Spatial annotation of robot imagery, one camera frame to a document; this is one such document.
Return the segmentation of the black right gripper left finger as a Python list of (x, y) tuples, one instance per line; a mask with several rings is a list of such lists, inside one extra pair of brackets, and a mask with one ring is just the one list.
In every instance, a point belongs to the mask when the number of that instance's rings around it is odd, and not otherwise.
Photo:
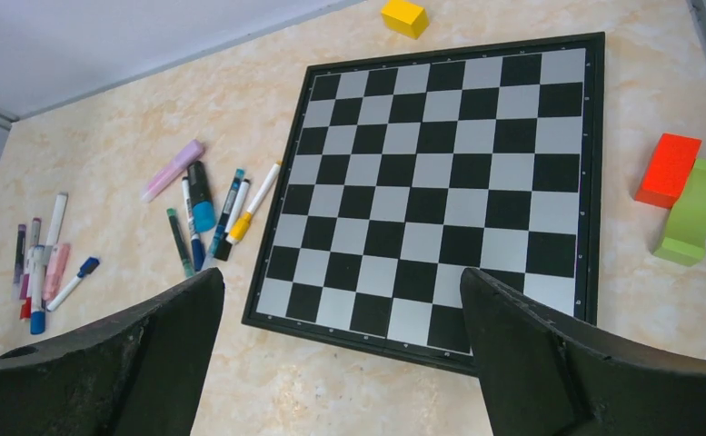
[(0, 435), (187, 435), (224, 308), (200, 272), (132, 307), (0, 355)]

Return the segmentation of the green gel pen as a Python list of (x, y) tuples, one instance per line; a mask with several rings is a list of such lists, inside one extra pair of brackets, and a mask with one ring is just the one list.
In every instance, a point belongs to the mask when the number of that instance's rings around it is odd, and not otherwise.
[(188, 249), (186, 248), (180, 222), (177, 217), (176, 210), (174, 208), (168, 208), (166, 210), (166, 215), (170, 223), (172, 234), (174, 237), (174, 244), (177, 252), (180, 256), (182, 266), (184, 268), (184, 275), (186, 278), (191, 278), (194, 276), (194, 267), (192, 265), (192, 260)]

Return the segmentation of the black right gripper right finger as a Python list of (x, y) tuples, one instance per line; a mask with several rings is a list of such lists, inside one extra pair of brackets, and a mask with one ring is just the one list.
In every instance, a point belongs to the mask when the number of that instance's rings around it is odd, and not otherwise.
[(706, 435), (706, 360), (606, 332), (486, 272), (460, 281), (496, 435)]

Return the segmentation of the pink highlighter pen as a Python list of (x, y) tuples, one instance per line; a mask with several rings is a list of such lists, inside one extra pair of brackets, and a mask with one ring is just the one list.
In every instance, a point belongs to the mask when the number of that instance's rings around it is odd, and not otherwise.
[(192, 162), (204, 153), (204, 144), (193, 139), (148, 182), (141, 194), (141, 201), (151, 202)]

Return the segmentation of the white marker dark blue cap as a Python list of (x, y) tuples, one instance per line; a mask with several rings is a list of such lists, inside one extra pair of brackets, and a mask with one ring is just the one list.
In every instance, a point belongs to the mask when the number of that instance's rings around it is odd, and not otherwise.
[(200, 234), (196, 229), (196, 223), (193, 214), (192, 198), (190, 191), (190, 183), (187, 176), (182, 178), (182, 188), (185, 201), (185, 209), (187, 214), (187, 225), (190, 235), (191, 251), (193, 256), (193, 267), (195, 272), (199, 272), (204, 264), (204, 245), (200, 238)]

